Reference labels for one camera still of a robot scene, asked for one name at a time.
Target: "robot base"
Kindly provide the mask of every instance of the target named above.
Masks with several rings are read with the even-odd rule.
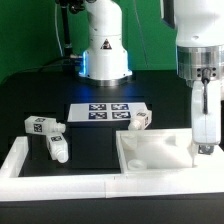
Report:
[[[97,79],[91,79],[89,77],[80,76],[80,75],[77,76],[77,79],[80,82],[87,83],[94,86],[105,86],[105,87],[108,86],[109,87],[109,86],[118,86],[127,82],[131,82],[135,80],[135,74],[133,73],[132,75],[125,76],[124,78],[112,79],[112,80],[97,80]]]

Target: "black and white pattern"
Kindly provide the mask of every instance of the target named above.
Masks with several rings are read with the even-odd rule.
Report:
[[[61,136],[54,136],[54,137],[51,137],[51,141],[52,142],[62,141],[62,138],[61,138]]]
[[[129,110],[129,107],[128,107],[128,104],[116,103],[116,104],[111,104],[111,109],[112,110]]]
[[[125,112],[112,112],[113,119],[130,119],[131,114],[129,111]]]
[[[35,121],[36,122],[44,122],[46,119],[45,118],[41,118],[41,117],[39,117],[39,118],[37,118]]]
[[[90,112],[89,120],[106,120],[107,113],[106,112]]]
[[[137,113],[137,115],[138,115],[138,116],[141,116],[141,117],[145,117],[145,116],[146,116],[146,113],[142,113],[142,112],[140,112],[140,113]]]
[[[34,132],[42,132],[42,124],[33,124]]]
[[[107,106],[106,104],[89,104],[89,110],[106,110]]]

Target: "white card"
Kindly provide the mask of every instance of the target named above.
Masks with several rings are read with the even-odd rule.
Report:
[[[130,120],[145,103],[84,103],[71,104],[68,122]]]

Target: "white cable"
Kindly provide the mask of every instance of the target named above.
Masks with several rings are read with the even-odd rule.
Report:
[[[137,23],[138,23],[139,34],[140,34],[140,38],[141,38],[141,42],[142,42],[142,49],[143,49],[143,53],[144,53],[144,57],[145,57],[145,64],[146,64],[146,67],[149,68],[149,64],[148,64],[148,60],[147,60],[146,47],[145,47],[145,42],[144,42],[144,37],[143,37],[143,32],[142,32],[142,27],[141,27],[141,23],[140,23],[139,16],[138,16],[136,0],[133,0],[133,4],[134,4],[136,20],[137,20]]]
[[[55,22],[55,32],[56,32],[58,47],[59,47],[59,50],[60,50],[60,54],[63,57],[63,51],[62,51],[62,48],[61,48],[61,42],[60,42],[59,34],[58,34],[58,4],[56,4],[56,3],[55,3],[55,11],[54,11],[54,22]]]

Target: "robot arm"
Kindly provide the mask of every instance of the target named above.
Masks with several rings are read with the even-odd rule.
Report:
[[[178,75],[193,87],[193,141],[206,147],[221,139],[223,7],[223,0],[161,0],[162,18],[178,31]]]

